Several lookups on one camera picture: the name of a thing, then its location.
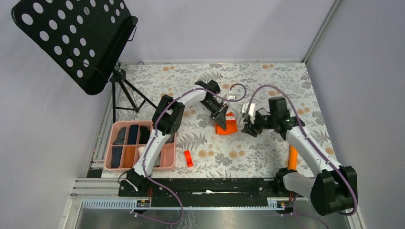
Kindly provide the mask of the pink divided storage tray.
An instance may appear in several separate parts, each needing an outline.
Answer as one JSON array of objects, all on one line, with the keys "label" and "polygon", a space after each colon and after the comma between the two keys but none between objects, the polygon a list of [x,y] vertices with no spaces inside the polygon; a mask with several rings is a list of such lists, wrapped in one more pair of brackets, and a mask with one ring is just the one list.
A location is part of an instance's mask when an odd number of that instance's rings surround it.
[{"label": "pink divided storage tray", "polygon": [[[104,169],[109,171],[109,172],[117,172],[117,173],[123,173],[128,171],[130,168],[123,168],[123,161],[124,161],[124,153],[125,153],[125,147],[127,146],[135,146],[136,147],[136,154],[134,158],[134,165],[140,160],[138,156],[138,147],[139,146],[146,146],[146,144],[139,144],[139,131],[138,131],[138,138],[137,138],[137,143],[135,145],[128,145],[128,133],[129,133],[129,127],[131,125],[139,125],[140,126],[146,126],[150,129],[150,135],[153,133],[152,131],[152,121],[118,121],[112,125],[112,130],[110,132],[110,137],[109,141],[107,144],[107,150],[106,150],[106,158],[104,162]],[[126,135],[125,135],[125,142],[123,145],[113,145],[113,142],[116,140],[118,132],[120,128],[126,127]],[[120,161],[120,166],[119,168],[111,168],[111,158],[112,158],[112,147],[113,146],[122,146],[122,155],[121,155],[121,161]],[[161,152],[159,153],[155,164],[154,164],[154,171],[158,172],[169,172],[172,171],[175,167],[175,158],[176,158],[176,145],[175,142],[171,144],[165,143]]]}]

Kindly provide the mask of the small red block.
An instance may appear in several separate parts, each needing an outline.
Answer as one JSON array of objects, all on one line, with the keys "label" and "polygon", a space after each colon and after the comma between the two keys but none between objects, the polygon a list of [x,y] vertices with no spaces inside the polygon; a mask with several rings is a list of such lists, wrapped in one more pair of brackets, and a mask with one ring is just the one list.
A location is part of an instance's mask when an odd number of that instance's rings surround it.
[{"label": "small red block", "polygon": [[192,160],[192,156],[191,156],[190,151],[189,151],[189,150],[185,150],[185,151],[184,151],[184,155],[185,155],[187,167],[188,167],[188,168],[193,167],[193,160]]}]

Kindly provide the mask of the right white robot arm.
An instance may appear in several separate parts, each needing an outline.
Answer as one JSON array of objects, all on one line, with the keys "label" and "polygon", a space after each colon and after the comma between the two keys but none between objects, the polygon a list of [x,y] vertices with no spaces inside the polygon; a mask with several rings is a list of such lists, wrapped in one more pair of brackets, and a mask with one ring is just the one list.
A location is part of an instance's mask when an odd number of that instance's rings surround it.
[{"label": "right white robot arm", "polygon": [[306,177],[297,170],[281,168],[275,175],[275,193],[285,197],[290,192],[309,199],[321,216],[356,210],[357,173],[352,166],[343,166],[328,156],[326,151],[307,132],[304,122],[291,116],[286,99],[274,97],[268,100],[269,113],[261,114],[253,104],[241,108],[244,118],[243,132],[257,137],[263,130],[273,130],[293,146],[311,169],[314,178]]}]

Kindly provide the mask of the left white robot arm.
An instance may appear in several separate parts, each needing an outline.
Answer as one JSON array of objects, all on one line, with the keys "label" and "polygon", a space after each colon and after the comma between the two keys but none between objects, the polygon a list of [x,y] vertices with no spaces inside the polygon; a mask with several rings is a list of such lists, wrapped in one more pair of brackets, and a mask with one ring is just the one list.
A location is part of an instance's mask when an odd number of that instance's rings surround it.
[{"label": "left white robot arm", "polygon": [[169,137],[179,130],[185,107],[202,103],[210,112],[211,118],[226,129],[226,111],[229,99],[218,95],[218,83],[198,81],[190,90],[177,98],[165,95],[153,115],[152,133],[138,162],[127,172],[126,182],[136,196],[148,191],[148,179],[153,172],[154,163]]}]

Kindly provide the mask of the grey striped underwear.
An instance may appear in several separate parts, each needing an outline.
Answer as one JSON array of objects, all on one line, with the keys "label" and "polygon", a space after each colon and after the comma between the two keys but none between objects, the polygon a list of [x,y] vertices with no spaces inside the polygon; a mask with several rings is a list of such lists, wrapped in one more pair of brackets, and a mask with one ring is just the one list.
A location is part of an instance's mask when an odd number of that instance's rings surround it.
[{"label": "grey striped underwear", "polygon": [[175,136],[176,135],[171,135],[169,138],[168,138],[168,140],[167,140],[167,144],[171,144],[171,143],[174,143],[175,142]]}]

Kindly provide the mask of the orange underwear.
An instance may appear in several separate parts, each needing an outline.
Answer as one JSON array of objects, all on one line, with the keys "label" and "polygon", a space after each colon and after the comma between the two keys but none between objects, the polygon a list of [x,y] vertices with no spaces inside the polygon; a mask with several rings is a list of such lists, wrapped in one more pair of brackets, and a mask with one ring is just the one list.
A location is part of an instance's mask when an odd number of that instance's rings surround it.
[{"label": "orange underwear", "polygon": [[236,117],[233,112],[228,112],[225,116],[226,129],[221,128],[218,124],[215,124],[215,133],[217,135],[231,135],[238,132],[238,125]]}]

